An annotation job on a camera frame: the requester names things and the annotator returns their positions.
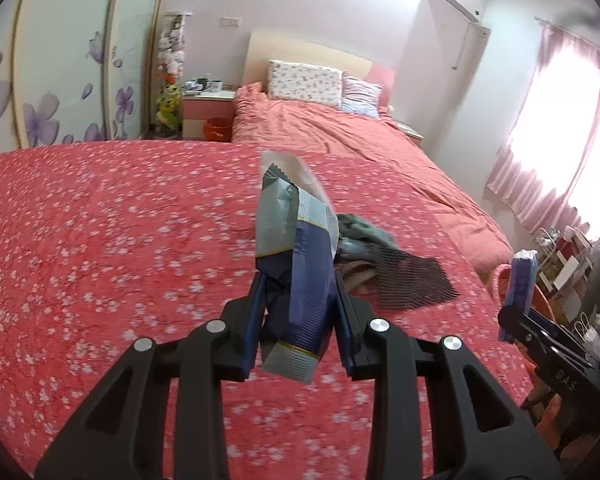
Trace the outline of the pink striped pillow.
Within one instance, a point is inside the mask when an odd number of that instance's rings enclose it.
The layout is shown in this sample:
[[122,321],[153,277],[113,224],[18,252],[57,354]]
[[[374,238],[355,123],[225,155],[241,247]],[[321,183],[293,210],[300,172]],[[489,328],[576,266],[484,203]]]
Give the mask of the pink striped pillow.
[[340,110],[353,115],[379,119],[381,84],[373,84],[344,74]]

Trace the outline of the hanging plush toy column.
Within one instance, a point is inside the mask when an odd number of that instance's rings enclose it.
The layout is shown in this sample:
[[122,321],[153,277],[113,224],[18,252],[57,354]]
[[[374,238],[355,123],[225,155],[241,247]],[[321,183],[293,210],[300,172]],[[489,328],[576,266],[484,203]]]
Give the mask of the hanging plush toy column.
[[185,62],[185,32],[189,12],[167,13],[157,44],[157,75],[166,84],[177,84],[183,75]]

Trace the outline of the pink white left nightstand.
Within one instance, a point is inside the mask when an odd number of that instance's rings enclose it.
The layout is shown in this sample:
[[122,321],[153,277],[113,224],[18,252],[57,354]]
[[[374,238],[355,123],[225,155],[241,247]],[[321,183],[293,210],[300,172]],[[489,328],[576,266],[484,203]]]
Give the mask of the pink white left nightstand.
[[222,119],[232,131],[234,118],[235,92],[186,93],[182,97],[182,119],[184,140],[204,140],[204,124],[210,119]]

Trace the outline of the white floral pillow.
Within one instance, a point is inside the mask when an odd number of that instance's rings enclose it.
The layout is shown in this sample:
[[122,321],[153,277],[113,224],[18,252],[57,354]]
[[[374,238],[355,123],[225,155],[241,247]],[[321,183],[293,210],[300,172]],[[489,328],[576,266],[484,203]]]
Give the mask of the white floral pillow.
[[343,72],[336,68],[281,60],[268,61],[268,97],[338,108]]

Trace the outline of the sliding wardrobe floral doors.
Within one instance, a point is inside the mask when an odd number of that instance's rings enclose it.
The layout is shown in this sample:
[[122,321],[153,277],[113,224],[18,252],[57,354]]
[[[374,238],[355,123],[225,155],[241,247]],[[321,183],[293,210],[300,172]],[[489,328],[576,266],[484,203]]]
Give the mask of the sliding wardrobe floral doors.
[[135,140],[161,0],[2,0],[0,153]]

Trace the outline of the black mesh anti-slip mat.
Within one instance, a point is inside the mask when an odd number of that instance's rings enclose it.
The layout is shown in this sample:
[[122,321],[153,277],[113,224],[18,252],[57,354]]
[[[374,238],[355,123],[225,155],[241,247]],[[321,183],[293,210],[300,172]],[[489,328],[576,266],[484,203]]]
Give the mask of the black mesh anti-slip mat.
[[458,292],[436,258],[382,247],[375,252],[378,298],[388,310],[411,310],[452,301]]

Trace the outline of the silver blue foil bag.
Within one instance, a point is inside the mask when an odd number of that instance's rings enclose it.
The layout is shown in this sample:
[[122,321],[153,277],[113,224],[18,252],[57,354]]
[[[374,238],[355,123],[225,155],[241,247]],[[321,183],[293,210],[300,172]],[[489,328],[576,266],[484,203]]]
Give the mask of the silver blue foil bag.
[[308,384],[328,347],[337,302],[337,215],[302,158],[261,154],[256,267],[264,277],[262,367]]

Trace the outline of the pink window curtain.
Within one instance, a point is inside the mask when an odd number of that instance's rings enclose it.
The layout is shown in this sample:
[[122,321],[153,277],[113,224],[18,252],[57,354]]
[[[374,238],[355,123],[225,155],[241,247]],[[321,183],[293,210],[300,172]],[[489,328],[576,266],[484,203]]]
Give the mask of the pink window curtain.
[[486,181],[528,231],[600,237],[600,47],[544,24],[512,130]]

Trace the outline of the red floral tablecloth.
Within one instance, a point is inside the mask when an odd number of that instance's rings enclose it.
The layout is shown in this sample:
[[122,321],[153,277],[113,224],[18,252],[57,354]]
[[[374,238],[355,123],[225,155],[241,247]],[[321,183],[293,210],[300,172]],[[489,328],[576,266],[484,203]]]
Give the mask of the red floral tablecloth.
[[[498,307],[406,177],[302,154],[338,212],[434,257],[458,297],[382,312],[407,333],[460,336],[519,404],[524,358]],[[32,474],[53,437],[141,336],[178,339],[244,296],[254,272],[260,153],[248,145],[102,142],[0,154],[0,439]],[[364,479],[373,384],[350,382],[335,338],[313,382],[223,385],[230,478]]]

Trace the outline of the white mug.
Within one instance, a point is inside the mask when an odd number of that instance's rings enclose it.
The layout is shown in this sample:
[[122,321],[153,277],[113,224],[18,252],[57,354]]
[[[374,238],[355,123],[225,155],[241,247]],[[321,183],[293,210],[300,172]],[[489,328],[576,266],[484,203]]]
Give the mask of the white mug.
[[219,80],[219,79],[215,79],[215,80],[212,80],[210,82],[210,88],[209,88],[209,90],[212,93],[218,93],[218,92],[222,92],[223,91],[223,87],[224,87],[223,81]]

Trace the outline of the wall power socket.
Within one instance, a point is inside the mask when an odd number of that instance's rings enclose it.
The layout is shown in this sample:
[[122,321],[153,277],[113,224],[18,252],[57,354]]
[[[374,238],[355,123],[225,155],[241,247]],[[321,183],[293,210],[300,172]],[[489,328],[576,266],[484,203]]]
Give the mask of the wall power socket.
[[242,19],[229,18],[228,16],[224,16],[224,18],[221,18],[220,24],[222,27],[226,28],[237,28],[242,24]]

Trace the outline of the blue tissue pack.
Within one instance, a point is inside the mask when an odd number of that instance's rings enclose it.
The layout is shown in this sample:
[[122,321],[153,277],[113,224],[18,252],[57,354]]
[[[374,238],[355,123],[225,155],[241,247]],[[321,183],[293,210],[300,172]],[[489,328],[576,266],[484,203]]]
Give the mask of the blue tissue pack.
[[523,314],[529,312],[536,272],[538,272],[538,252],[534,249],[521,249],[516,252],[510,264],[504,307],[515,308]]

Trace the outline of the salmon pink bed duvet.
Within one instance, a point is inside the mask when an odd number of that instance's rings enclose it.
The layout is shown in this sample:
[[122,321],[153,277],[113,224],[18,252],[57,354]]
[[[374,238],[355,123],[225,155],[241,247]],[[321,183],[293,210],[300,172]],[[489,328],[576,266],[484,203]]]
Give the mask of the salmon pink bed duvet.
[[321,104],[276,100],[258,82],[240,87],[233,103],[235,142],[389,167],[406,177],[480,278],[512,258],[513,248],[495,220],[385,112],[374,119]]

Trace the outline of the white wall air conditioner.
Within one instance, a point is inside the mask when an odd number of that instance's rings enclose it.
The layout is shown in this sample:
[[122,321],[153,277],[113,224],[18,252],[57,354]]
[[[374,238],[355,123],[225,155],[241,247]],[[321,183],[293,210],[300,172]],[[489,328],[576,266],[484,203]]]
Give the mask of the white wall air conditioner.
[[482,19],[483,5],[479,0],[444,0],[455,10],[463,14],[468,21],[479,23]]

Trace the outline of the cluttered desk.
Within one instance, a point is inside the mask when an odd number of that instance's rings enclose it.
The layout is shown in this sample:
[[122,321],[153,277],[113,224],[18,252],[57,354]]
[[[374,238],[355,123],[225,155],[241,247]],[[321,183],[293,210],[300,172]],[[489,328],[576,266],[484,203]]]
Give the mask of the cluttered desk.
[[600,238],[578,228],[538,229],[533,235],[539,267],[536,284],[557,323],[594,358],[600,358]]

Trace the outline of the right bedside nightstand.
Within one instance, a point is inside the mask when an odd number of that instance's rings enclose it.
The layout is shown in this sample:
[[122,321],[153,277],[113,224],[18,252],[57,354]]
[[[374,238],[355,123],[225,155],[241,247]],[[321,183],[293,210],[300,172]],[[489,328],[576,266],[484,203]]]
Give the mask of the right bedside nightstand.
[[396,126],[404,134],[404,136],[407,136],[415,145],[419,146],[420,144],[422,144],[422,140],[424,140],[424,137],[412,127],[410,127],[407,124],[404,124],[403,122],[396,122]]

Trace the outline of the yellow green plush toy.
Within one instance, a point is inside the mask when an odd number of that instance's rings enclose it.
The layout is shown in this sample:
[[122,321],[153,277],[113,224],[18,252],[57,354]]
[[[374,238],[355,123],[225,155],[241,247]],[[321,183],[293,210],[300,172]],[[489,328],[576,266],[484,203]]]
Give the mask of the yellow green plush toy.
[[158,94],[156,124],[162,131],[177,132],[180,125],[181,88],[178,84],[165,86]]

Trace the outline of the grey green cloth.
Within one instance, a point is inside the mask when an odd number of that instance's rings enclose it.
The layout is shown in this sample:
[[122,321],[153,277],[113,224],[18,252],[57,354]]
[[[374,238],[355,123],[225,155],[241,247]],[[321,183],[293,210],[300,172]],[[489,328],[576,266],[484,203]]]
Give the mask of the grey green cloth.
[[337,256],[341,260],[373,261],[384,249],[398,249],[394,236],[356,214],[337,214],[339,240]]

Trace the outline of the beige wooden headboard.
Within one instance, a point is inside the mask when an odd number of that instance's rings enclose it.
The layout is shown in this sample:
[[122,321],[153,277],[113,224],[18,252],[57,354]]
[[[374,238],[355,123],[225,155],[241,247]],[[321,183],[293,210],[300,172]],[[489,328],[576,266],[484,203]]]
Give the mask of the beige wooden headboard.
[[380,84],[379,104],[389,106],[394,70],[348,52],[286,37],[270,30],[252,32],[249,39],[241,86],[260,81],[266,87],[268,61],[281,60],[338,68],[371,84]]

